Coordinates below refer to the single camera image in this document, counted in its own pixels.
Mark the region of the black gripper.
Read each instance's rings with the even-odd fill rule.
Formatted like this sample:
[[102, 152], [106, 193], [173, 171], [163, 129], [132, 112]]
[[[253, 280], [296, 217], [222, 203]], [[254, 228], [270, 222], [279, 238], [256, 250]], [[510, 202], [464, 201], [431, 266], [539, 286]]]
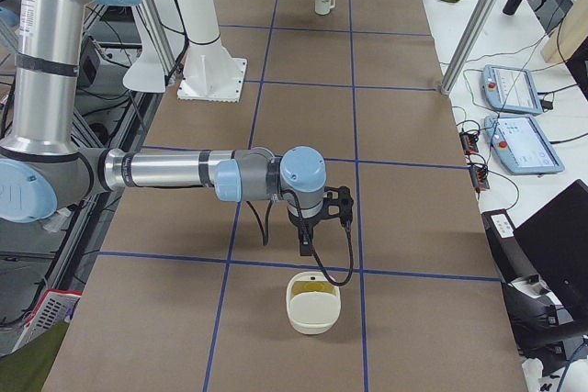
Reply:
[[319, 222], [323, 220], [324, 215], [325, 210], [321, 209], [313, 216], [305, 218], [304, 216], [301, 217], [294, 207], [288, 208], [288, 218], [290, 222], [298, 229], [300, 256], [312, 256], [313, 229]]

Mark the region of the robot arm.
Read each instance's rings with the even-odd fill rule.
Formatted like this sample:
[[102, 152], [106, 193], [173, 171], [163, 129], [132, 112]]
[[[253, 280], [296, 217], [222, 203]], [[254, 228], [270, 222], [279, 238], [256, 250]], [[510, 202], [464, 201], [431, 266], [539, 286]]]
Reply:
[[288, 204], [300, 253], [329, 216], [323, 157], [296, 147], [163, 154], [79, 148], [71, 139], [85, 8], [141, 0], [21, 0], [12, 128], [1, 139], [1, 216], [28, 223], [125, 187], [211, 187], [223, 201]]

